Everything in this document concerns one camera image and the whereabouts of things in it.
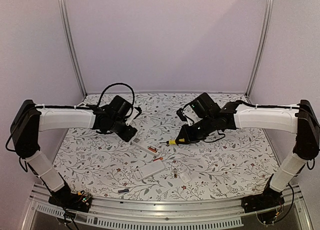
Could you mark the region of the yellow handled screwdriver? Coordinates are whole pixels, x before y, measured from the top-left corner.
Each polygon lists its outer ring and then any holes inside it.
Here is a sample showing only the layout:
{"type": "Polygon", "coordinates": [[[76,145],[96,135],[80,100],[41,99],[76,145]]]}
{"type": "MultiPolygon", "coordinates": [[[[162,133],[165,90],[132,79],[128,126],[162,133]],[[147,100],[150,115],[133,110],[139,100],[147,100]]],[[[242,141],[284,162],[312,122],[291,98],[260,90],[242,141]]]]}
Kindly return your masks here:
{"type": "Polygon", "coordinates": [[[160,144],[165,144],[166,146],[170,145],[179,145],[179,144],[186,144],[185,139],[175,139],[175,140],[167,140],[165,142],[160,142],[160,144]]]}

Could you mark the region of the long white remote with buttons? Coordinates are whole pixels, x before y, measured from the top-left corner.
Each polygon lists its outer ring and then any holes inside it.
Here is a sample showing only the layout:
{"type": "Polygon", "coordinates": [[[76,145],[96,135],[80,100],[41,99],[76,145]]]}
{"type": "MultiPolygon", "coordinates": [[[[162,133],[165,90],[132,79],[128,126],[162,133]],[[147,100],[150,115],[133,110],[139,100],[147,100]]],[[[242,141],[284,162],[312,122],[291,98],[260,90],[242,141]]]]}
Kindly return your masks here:
{"type": "Polygon", "coordinates": [[[136,147],[140,148],[141,150],[145,151],[146,153],[151,154],[153,156],[159,156],[160,153],[161,153],[161,151],[157,147],[155,147],[155,146],[153,146],[153,145],[151,145],[151,144],[149,144],[149,143],[147,143],[147,142],[145,142],[145,141],[143,141],[143,140],[141,140],[139,138],[132,139],[131,143],[133,145],[135,145],[136,147]],[[153,153],[152,151],[148,150],[149,146],[157,148],[158,152],[157,153],[153,153]]]}

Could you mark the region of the white battery cover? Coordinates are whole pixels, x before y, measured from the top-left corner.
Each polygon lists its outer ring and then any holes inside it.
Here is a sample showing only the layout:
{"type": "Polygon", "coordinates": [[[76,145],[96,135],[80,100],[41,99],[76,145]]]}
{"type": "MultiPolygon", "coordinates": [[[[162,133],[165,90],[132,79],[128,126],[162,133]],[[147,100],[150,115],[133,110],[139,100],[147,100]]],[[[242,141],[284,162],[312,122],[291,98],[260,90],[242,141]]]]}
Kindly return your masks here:
{"type": "Polygon", "coordinates": [[[188,183],[192,180],[190,175],[186,172],[180,173],[179,177],[183,183],[188,183]]]}

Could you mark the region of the white remote control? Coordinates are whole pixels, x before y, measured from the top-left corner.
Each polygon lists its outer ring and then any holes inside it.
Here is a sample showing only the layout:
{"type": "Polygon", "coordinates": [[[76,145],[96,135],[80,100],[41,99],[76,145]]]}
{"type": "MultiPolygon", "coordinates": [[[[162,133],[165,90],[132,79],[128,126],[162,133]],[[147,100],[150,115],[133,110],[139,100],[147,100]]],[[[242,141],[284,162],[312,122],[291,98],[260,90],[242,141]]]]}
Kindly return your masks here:
{"type": "Polygon", "coordinates": [[[133,170],[133,176],[137,181],[144,180],[154,174],[157,174],[165,169],[162,161],[157,160],[152,163],[146,164],[142,167],[133,170]]]}

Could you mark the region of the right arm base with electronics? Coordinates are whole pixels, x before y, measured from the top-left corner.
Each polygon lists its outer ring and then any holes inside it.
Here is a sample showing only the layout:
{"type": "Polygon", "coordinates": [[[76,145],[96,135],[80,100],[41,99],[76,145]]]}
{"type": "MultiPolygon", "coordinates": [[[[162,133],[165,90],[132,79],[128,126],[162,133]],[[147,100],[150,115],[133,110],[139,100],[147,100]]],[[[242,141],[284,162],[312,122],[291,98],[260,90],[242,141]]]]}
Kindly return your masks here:
{"type": "Polygon", "coordinates": [[[284,198],[282,192],[265,187],[261,194],[249,195],[241,199],[241,207],[245,213],[259,212],[257,219],[264,225],[276,222],[284,210],[284,198]]]}

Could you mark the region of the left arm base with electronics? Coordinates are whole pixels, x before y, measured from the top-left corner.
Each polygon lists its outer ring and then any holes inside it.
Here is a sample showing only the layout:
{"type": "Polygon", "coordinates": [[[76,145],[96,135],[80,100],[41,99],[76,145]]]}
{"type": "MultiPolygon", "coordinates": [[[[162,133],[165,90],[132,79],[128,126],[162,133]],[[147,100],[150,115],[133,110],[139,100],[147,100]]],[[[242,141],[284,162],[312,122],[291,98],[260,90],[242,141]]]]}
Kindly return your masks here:
{"type": "Polygon", "coordinates": [[[67,210],[88,213],[92,204],[92,195],[84,191],[73,193],[69,186],[63,186],[56,192],[50,192],[48,203],[67,210]]]}

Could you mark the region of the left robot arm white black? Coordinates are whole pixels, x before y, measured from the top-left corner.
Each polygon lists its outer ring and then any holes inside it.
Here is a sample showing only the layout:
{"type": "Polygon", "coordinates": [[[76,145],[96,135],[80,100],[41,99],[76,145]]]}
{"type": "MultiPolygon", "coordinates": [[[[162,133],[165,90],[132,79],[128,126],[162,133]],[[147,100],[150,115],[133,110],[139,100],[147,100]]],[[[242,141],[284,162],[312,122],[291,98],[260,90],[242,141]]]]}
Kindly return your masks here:
{"type": "Polygon", "coordinates": [[[119,95],[102,107],[37,105],[25,100],[11,124],[8,139],[13,142],[12,151],[24,161],[24,170],[31,169],[55,193],[55,199],[63,207],[70,207],[74,196],[65,189],[68,185],[41,151],[39,133],[55,129],[91,129],[103,135],[116,134],[129,142],[137,132],[131,122],[141,113],[140,107],[119,95]]]}

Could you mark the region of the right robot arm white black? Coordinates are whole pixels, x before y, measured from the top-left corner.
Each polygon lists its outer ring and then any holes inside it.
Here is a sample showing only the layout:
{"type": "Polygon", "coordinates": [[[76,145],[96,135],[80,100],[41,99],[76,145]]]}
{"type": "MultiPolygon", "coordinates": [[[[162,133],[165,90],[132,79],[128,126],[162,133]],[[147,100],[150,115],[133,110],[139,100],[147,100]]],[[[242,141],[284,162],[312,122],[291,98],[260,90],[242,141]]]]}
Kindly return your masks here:
{"type": "Polygon", "coordinates": [[[207,93],[185,105],[200,118],[195,122],[184,114],[176,113],[185,121],[175,139],[175,144],[188,145],[205,140],[214,131],[261,128],[295,134],[295,145],[280,168],[273,174],[265,192],[259,196],[262,208],[269,208],[278,200],[278,194],[296,176],[308,161],[320,151],[320,124],[309,101],[301,100],[292,105],[253,105],[242,100],[220,107],[207,93]]]}

